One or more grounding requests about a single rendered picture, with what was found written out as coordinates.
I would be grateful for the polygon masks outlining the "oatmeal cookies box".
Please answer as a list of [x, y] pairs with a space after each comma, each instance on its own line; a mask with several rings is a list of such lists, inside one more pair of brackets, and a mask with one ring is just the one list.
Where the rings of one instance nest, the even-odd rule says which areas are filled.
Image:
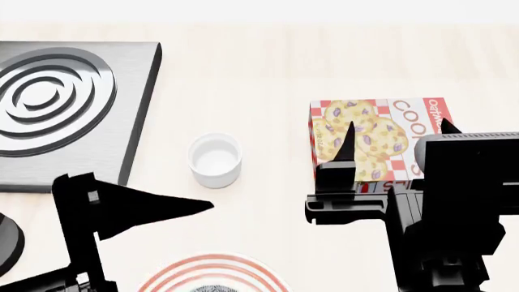
[[308, 128], [314, 166], [331, 161], [349, 126], [355, 127], [355, 188], [358, 193], [409, 187], [421, 179], [414, 147], [425, 135], [441, 132], [450, 119], [442, 97], [312, 101]]

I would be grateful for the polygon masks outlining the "white ramekin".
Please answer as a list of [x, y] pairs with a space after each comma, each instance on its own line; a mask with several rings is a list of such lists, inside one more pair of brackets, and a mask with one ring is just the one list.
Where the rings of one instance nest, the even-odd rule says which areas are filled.
[[241, 174], [242, 148], [226, 133], [207, 133], [193, 141], [188, 165], [198, 184], [221, 189], [233, 184]]

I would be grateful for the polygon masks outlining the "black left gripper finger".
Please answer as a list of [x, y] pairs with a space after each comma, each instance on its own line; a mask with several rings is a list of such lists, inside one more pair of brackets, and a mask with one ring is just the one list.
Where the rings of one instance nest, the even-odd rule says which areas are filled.
[[99, 203], [95, 204], [100, 240], [125, 230], [174, 218], [192, 216], [214, 208], [210, 201], [156, 195], [107, 182], [98, 182]]

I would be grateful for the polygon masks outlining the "dark grey bowl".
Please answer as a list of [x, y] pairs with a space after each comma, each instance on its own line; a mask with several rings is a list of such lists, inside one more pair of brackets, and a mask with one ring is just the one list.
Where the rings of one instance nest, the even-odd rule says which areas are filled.
[[0, 277], [18, 262], [24, 245], [24, 232], [15, 221], [0, 213]]

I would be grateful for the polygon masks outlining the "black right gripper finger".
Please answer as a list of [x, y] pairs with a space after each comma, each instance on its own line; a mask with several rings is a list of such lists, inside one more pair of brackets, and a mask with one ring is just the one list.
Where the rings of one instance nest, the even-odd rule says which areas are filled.
[[456, 128], [447, 118], [442, 118], [440, 124], [440, 131], [442, 135], [461, 134], [462, 132]]
[[354, 148], [355, 126], [351, 122], [336, 156], [315, 168], [316, 192], [352, 192], [356, 172]]

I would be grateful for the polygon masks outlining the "white plate with red rings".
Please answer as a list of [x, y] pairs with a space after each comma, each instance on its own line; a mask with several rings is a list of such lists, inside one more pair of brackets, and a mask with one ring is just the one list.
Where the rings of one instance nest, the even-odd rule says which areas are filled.
[[266, 264], [245, 255], [211, 252], [179, 260], [138, 292], [294, 292]]

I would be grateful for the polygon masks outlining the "silver stove with spiral burner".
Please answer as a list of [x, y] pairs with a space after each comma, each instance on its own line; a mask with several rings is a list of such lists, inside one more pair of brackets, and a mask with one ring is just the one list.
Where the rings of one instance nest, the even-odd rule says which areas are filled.
[[161, 58], [157, 42], [0, 41], [0, 192], [126, 185]]

